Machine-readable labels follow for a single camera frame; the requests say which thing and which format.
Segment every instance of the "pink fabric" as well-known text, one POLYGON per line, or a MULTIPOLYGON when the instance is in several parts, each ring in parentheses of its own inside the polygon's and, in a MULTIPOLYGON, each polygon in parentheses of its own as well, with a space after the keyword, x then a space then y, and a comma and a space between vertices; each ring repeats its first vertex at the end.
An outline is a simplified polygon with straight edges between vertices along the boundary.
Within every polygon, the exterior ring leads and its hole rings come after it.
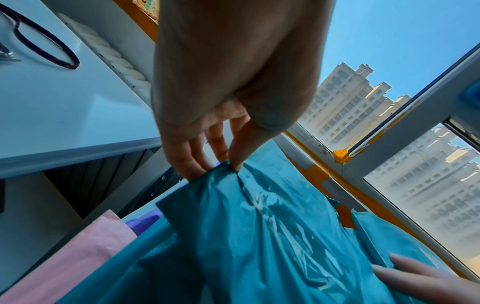
POLYGON ((0 297, 0 304, 53 304, 137 236, 105 212, 0 297))

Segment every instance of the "finger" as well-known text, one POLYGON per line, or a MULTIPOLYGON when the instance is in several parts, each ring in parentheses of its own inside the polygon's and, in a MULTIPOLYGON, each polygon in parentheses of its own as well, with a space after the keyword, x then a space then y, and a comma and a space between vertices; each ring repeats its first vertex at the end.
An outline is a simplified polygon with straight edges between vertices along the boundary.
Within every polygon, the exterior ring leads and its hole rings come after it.
POLYGON ((373 272, 385 284, 407 295, 432 303, 467 303, 452 292, 447 280, 373 265, 373 272))
POLYGON ((188 181, 192 181, 206 172, 192 157, 190 142, 178 143, 162 140, 161 145, 170 165, 188 181))
POLYGON ((233 137, 237 135, 239 130, 250 120, 250 116, 243 115, 238 118, 230 119, 230 130, 233 137))
POLYGON ((190 139, 191 156, 204 170, 209 171, 214 168, 209 158, 204 153, 205 135, 202 133, 197 137, 190 139))
POLYGON ((437 278, 456 278, 454 273, 448 273, 439 269, 430 267, 420 261, 406 256, 390 253, 391 262, 401 271, 422 274, 437 278))
POLYGON ((222 163, 229 158, 229 147, 227 146, 224 137, 223 122, 219 122, 209 127, 206 131, 206 139, 219 162, 222 163))
POLYGON ((281 131, 269 131, 248 121, 233 138, 230 145, 230 165, 233 170, 240 171, 244 161, 269 139, 281 131))

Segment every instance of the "purple object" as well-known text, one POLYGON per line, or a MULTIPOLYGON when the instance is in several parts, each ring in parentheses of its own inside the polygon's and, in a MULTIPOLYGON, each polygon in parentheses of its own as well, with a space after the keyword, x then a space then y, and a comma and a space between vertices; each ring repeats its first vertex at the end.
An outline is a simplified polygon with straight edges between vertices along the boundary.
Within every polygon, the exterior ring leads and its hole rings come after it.
POLYGON ((129 220, 126 222, 126 225, 130 227, 137 236, 139 236, 161 217, 163 217, 163 213, 160 210, 155 209, 145 213, 139 218, 129 220))

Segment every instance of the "window frame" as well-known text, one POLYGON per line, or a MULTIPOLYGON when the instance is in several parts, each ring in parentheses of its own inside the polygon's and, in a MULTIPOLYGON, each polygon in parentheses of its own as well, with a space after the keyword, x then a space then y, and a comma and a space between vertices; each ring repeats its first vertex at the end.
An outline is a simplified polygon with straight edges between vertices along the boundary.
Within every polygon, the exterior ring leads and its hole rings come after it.
MULTIPOLYGON (((373 141, 367 149, 355 155, 344 164, 335 163, 332 151, 308 133, 299 123, 295 123, 288 130, 293 137, 335 173, 345 179, 346 182, 383 205, 431 248, 436 250, 437 253, 476 282, 480 282, 480 278, 474 272, 378 192, 364 178, 421 135, 448 119, 459 122, 469 132, 480 137, 480 120, 478 119, 480 117, 480 108, 475 108, 460 98, 467 88, 478 81, 480 81, 480 44, 475 46, 424 90, 412 97, 412 102, 407 107, 391 115, 388 118, 389 122, 395 117, 404 116, 381 137, 373 141)), ((377 130, 365 138, 364 142, 367 142, 381 131, 382 129, 377 130)), ((351 152, 355 153, 360 148, 362 148, 361 145, 351 152)))

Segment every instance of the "blue sky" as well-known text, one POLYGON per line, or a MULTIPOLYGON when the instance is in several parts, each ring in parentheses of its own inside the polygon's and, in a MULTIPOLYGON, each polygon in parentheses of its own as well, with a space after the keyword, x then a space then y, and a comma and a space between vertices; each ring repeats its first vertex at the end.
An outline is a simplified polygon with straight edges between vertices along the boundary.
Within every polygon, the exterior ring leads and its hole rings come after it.
POLYGON ((480 0, 338 0, 320 82, 341 62, 369 64, 392 100, 415 95, 480 42, 480 0))

